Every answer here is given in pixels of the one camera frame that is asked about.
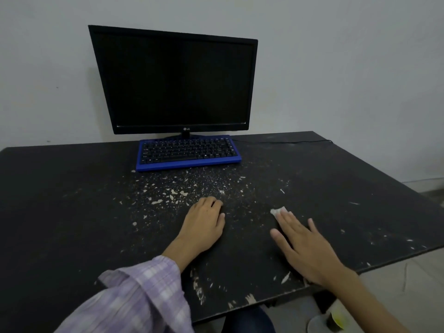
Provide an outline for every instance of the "white tissue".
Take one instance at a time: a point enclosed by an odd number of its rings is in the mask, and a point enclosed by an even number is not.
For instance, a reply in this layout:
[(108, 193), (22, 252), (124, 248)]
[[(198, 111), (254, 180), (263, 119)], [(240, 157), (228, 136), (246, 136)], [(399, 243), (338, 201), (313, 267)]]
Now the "white tissue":
[(283, 210), (283, 211), (287, 211), (287, 210), (285, 209), (285, 207), (280, 207), (279, 209), (270, 209), (270, 214), (272, 214), (274, 217), (276, 217), (276, 214), (277, 214), (277, 213), (280, 213), (281, 210)]

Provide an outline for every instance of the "keyboard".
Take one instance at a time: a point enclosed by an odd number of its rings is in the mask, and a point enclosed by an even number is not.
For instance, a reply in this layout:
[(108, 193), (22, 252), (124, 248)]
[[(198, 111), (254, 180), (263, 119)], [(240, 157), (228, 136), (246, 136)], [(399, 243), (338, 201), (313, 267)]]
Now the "keyboard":
[(163, 170), (240, 162), (229, 135), (141, 140), (136, 170)]

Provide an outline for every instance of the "black cable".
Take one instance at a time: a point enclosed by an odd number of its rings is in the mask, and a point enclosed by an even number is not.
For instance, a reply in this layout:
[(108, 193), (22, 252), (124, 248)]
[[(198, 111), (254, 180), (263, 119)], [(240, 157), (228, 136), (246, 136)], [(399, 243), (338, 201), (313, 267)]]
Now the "black cable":
[(239, 142), (249, 142), (252, 144), (299, 144), (300, 142), (321, 142), (321, 141), (330, 141), (333, 144), (333, 141), (329, 139), (314, 140), (314, 141), (247, 141), (247, 140), (238, 140), (238, 139), (231, 139), (231, 140)]

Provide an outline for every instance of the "desk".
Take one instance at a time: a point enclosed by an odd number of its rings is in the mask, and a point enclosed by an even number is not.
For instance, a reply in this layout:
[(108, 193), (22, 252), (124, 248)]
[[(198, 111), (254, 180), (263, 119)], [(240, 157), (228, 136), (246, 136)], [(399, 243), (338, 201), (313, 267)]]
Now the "desk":
[(358, 273), (444, 245), (443, 208), (339, 146), (266, 143), (323, 139), (314, 132), (234, 139), (243, 140), (235, 142), (240, 164), (147, 173), (133, 171), (138, 142), (3, 150), (0, 330), (52, 331), (101, 290), (96, 278), (104, 270), (161, 254), (201, 196), (225, 202), (226, 225), (182, 274), (194, 323), (247, 299), (313, 289), (270, 238), (271, 208), (285, 206), (304, 224), (312, 217)]

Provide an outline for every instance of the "lavender plaid shirt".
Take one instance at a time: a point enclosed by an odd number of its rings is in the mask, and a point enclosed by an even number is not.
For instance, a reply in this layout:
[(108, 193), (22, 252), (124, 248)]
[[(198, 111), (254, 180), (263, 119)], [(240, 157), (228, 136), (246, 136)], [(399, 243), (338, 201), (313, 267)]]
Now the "lavender plaid shirt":
[(129, 268), (108, 270), (99, 280), (108, 289), (81, 304), (57, 333), (193, 332), (180, 271), (171, 259), (158, 256)]

